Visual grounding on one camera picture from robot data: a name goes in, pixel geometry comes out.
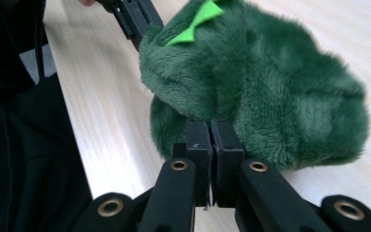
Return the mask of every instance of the wooden table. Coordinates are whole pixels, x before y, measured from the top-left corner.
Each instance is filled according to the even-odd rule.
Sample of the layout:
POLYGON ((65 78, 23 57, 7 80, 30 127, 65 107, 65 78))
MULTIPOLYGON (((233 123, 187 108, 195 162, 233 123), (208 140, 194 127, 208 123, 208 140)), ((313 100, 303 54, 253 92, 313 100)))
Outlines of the wooden table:
MULTIPOLYGON (((371 1, 256 0, 260 8, 300 21, 323 51, 339 54, 367 87, 371 116, 371 1)), ((154 1, 166 23, 185 0, 154 1)), ((93 197, 135 197, 152 187, 163 160, 149 134, 153 94, 140 82, 138 53, 100 4, 47 1, 44 25, 93 197)), ((345 194, 371 208, 371 129, 358 161, 284 172, 317 205, 345 194)), ((197 210, 195 231, 237 231, 234 210, 197 210)))

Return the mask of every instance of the green fur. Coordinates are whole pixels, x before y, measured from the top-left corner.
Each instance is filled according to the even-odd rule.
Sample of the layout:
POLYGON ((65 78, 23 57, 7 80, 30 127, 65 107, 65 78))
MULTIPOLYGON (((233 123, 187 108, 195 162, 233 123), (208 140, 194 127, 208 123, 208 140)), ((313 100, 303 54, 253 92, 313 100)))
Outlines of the green fur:
POLYGON ((165 46, 203 2, 190 1, 140 46, 161 155, 185 142, 191 117, 227 119, 250 156, 280 169, 355 160, 368 135, 364 89, 338 58, 318 51, 297 23, 240 0, 216 2, 225 14, 197 27, 195 42, 165 46))

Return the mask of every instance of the black plastic arm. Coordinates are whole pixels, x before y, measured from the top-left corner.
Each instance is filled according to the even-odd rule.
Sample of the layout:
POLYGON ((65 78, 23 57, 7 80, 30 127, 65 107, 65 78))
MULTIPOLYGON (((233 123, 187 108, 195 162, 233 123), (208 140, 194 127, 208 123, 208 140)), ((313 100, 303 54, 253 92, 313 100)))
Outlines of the black plastic arm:
POLYGON ((114 14, 128 40, 138 50, 140 42, 150 25, 164 25, 151 0, 97 0, 114 14))
POLYGON ((243 160, 245 149, 227 121, 208 127, 190 119, 186 130, 185 143, 174 146, 154 188, 134 200, 119 193, 95 199, 72 231, 194 231, 194 209, 207 206, 210 184, 219 207, 236 209, 240 231, 371 231, 371 210, 362 203, 335 195, 315 206, 272 163, 243 160))

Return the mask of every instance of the black jacket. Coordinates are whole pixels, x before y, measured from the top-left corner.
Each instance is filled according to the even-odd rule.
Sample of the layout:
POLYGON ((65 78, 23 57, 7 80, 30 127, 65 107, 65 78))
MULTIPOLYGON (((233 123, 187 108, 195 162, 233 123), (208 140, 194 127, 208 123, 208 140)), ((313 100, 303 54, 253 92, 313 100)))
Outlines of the black jacket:
POLYGON ((0 231, 70 231, 91 201, 56 74, 35 85, 18 57, 41 9, 0 6, 0 231))

